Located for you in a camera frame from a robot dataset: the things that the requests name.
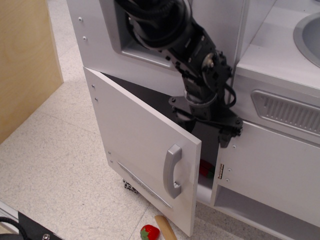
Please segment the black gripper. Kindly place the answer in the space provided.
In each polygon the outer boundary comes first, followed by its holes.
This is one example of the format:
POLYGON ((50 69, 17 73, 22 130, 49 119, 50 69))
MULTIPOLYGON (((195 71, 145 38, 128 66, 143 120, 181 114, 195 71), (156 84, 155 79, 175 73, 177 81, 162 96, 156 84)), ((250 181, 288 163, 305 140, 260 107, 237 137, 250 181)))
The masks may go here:
POLYGON ((243 121, 231 111, 236 98, 229 104, 214 96, 207 102, 192 102, 184 96, 174 96, 168 100, 178 125, 191 132, 196 122, 219 129, 218 141, 221 148, 227 148, 231 139, 242 133, 243 121))

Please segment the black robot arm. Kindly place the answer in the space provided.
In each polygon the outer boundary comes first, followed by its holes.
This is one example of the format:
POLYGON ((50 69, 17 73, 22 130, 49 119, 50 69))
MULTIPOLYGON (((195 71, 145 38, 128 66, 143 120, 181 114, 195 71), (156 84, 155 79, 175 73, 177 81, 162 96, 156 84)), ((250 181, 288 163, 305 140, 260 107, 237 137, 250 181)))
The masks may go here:
POLYGON ((186 0, 119 0, 129 33, 143 47, 161 53, 181 74, 184 95, 169 100, 177 123, 191 132, 196 122, 219 130, 226 148, 242 133, 243 122, 232 112, 235 95, 228 85, 232 68, 204 28, 193 18, 186 0))

